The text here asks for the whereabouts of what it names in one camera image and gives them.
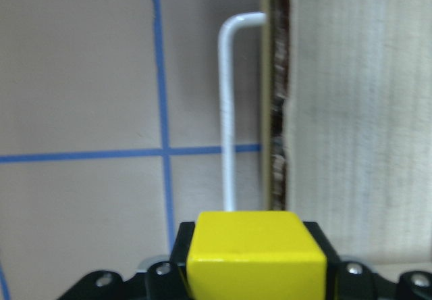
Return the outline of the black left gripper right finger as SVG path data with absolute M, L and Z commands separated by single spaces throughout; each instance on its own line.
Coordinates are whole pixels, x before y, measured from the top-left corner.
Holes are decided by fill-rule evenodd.
M 340 264 L 340 257 L 319 224 L 308 221 L 304 221 L 303 224 L 324 252 L 327 258 L 327 271 L 329 273 L 336 273 Z

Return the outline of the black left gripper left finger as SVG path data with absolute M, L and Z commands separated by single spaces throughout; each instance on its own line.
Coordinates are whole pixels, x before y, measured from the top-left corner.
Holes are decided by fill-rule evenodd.
M 182 222 L 179 225 L 169 260 L 177 266 L 186 266 L 188 252 L 195 230 L 195 222 Z

